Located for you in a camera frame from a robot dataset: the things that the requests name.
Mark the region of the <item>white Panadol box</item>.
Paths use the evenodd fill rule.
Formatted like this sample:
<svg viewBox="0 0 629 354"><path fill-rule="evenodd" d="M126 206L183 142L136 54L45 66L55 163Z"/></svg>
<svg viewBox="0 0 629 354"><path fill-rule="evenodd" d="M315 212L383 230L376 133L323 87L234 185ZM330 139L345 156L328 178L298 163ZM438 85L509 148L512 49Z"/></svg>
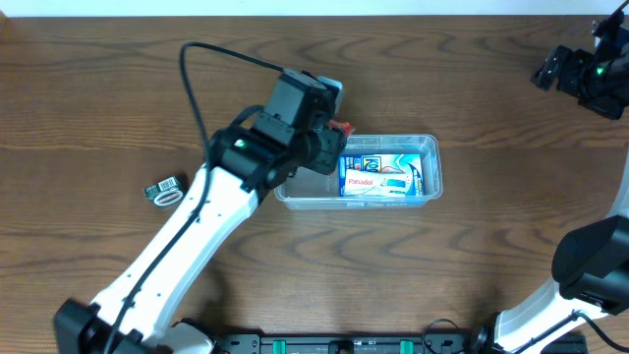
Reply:
<svg viewBox="0 0 629 354"><path fill-rule="evenodd" d="M347 170L341 195L343 197L406 197L416 196L418 190L412 173L375 173Z"/></svg>

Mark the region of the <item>blue Kool Fever box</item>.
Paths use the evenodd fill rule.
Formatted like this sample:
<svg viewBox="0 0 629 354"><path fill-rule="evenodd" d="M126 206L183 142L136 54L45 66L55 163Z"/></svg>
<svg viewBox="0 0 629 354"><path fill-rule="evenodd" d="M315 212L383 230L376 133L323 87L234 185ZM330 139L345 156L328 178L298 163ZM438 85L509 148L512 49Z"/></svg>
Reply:
<svg viewBox="0 0 629 354"><path fill-rule="evenodd" d="M345 154L339 159L338 177L339 194L347 170L361 170L375 173L412 173L418 190L416 196L424 194L422 159L416 153L371 153Z"/></svg>

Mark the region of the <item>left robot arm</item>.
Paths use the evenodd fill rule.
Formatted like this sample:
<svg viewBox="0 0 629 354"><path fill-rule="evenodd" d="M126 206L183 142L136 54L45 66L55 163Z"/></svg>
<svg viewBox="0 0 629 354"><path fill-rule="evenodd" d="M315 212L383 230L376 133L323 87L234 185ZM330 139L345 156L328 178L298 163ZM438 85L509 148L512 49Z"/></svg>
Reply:
<svg viewBox="0 0 629 354"><path fill-rule="evenodd" d="M188 193L141 254L87 305L53 318L61 353L211 353L215 341L175 310L226 238L299 168L334 171L348 132L343 85L284 69L265 105L243 110L206 144Z"/></svg>

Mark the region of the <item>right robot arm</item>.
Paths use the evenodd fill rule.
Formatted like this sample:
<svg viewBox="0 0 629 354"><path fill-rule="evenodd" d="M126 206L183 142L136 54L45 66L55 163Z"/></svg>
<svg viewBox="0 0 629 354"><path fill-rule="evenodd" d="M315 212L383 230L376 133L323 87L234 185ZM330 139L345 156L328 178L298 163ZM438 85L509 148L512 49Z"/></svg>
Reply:
<svg viewBox="0 0 629 354"><path fill-rule="evenodd" d="M628 29L617 12L593 25L596 49L558 45L533 74L532 83L556 88L598 115L618 120L628 106ZM474 353L582 353L573 328L593 325L628 308L628 210L567 233L559 242L551 277L525 301L482 326Z"/></svg>

